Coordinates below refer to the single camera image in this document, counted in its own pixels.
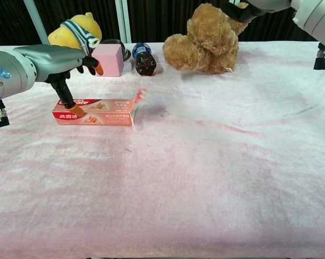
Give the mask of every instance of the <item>bottle label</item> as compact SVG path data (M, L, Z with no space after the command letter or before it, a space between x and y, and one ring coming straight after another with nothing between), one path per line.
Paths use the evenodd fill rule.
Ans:
M151 50L150 50L149 47L146 47L146 46L140 46L140 47L138 47L138 48L134 51L134 53L133 53L134 58L135 58L139 53L141 53L141 52L151 53Z

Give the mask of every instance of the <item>cola bottle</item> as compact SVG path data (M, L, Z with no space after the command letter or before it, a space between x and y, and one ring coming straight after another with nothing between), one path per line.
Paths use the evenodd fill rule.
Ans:
M156 69L156 61L151 55L151 48L143 42L138 42L132 49L132 56L135 59L136 71L141 76L152 76Z

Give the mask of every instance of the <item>teddy bear ear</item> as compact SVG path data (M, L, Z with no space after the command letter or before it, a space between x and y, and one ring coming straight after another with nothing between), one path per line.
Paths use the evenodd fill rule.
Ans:
M86 16L89 17L89 18L91 18L91 19L94 19L93 14L91 12L87 12L86 13Z

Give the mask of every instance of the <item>colgate logo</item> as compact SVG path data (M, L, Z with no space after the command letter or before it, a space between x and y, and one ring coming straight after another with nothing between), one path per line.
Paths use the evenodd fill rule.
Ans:
M95 103L97 101L99 101L99 99L74 99L73 100L77 105L82 106L82 105L88 105L88 104L92 104ZM59 105L63 105L63 102L60 100L58 102Z

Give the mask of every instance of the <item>teddy bear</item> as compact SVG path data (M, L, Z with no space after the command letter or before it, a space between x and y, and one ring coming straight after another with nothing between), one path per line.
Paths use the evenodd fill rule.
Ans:
M247 3L237 6L245 8ZM179 71L233 72L239 50L238 35L248 24L231 19L210 3L201 4L187 22L187 35L174 34L165 40L164 58Z
M87 56L100 44L102 33L91 12L64 21L48 36L51 45L83 50Z

